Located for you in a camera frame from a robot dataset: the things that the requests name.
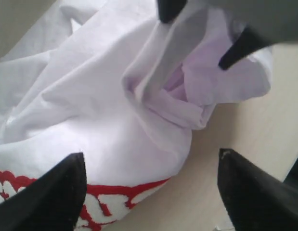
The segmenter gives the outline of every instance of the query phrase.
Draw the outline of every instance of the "white fabric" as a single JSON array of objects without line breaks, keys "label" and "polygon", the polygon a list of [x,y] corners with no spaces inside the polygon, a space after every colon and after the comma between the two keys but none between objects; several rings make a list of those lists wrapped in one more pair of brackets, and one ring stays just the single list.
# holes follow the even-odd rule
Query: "white fabric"
[{"label": "white fabric", "polygon": [[0,171],[39,178],[83,152],[89,184],[167,179],[217,103],[268,92],[266,50],[218,68],[231,46],[220,10],[187,7],[184,28],[155,12],[155,0],[59,0],[36,22],[0,63]]}]

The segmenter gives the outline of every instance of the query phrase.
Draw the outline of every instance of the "floor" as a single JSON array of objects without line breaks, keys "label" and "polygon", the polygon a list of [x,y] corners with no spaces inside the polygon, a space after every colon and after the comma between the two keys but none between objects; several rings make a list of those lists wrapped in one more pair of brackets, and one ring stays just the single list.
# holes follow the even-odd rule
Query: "floor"
[{"label": "floor", "polygon": [[[53,2],[0,0],[0,57]],[[106,230],[212,231],[226,218],[216,187],[220,147],[235,148],[284,180],[298,157],[298,46],[277,47],[274,68],[269,95],[218,106],[208,128],[194,133],[180,174]]]}]

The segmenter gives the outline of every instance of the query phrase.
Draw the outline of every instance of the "red pattern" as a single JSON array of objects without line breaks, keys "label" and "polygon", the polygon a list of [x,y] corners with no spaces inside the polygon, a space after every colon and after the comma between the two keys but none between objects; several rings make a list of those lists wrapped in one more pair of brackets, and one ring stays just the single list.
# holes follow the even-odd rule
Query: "red pattern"
[{"label": "red pattern", "polygon": [[[13,186],[15,191],[17,192],[19,188],[21,187],[26,187],[33,183],[36,179],[30,179],[25,176],[19,176],[15,177],[11,172],[9,171],[4,171],[0,172],[0,183],[3,185],[5,181],[10,182],[10,184]],[[105,185],[89,185],[87,187],[87,193],[93,195],[96,199],[98,198],[99,195],[101,194],[106,194],[106,195],[124,195],[128,197],[128,201],[125,203],[125,206],[128,209],[132,209],[136,206],[136,204],[132,203],[132,200],[135,196],[141,194],[142,192],[153,189],[155,187],[158,187],[162,184],[164,184],[167,180],[162,180],[158,182],[152,182],[152,183],[147,183],[147,184],[142,184],[138,185],[135,187],[126,187],[126,186],[105,186]],[[6,200],[9,198],[9,195],[5,192],[0,192],[0,195]],[[103,211],[104,216],[108,217],[111,216],[111,212],[109,211],[107,205],[100,203],[100,208]],[[101,224],[95,223],[90,214],[87,212],[87,208],[84,205],[83,209],[80,213],[80,217],[86,221],[88,221],[89,225],[85,226],[88,228],[91,228],[92,231],[100,231],[102,229]]]}]

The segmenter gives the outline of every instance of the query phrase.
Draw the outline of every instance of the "wooden surface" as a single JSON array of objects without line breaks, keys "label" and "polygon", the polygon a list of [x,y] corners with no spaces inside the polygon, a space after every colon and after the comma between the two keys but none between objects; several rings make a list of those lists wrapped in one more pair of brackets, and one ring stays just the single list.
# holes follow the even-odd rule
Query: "wooden surface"
[{"label": "wooden surface", "polygon": [[[0,0],[0,57],[51,2]],[[208,127],[194,133],[180,174],[106,231],[212,231],[226,217],[216,186],[220,147],[234,148],[280,180],[286,177],[298,157],[298,46],[277,47],[274,55],[271,92],[219,105]]]}]

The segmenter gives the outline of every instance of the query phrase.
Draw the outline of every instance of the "crumpled white fabric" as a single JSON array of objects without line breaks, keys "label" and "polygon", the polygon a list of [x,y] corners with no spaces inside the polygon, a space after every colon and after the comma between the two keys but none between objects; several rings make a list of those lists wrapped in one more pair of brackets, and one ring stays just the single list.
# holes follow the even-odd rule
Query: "crumpled white fabric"
[{"label": "crumpled white fabric", "polygon": [[0,171],[37,179],[83,152],[93,185],[177,174],[216,104],[271,86],[268,50],[221,71],[232,44],[223,12],[195,10],[202,34],[184,37],[170,33],[176,21],[159,23],[154,0],[57,1],[1,59]]}]

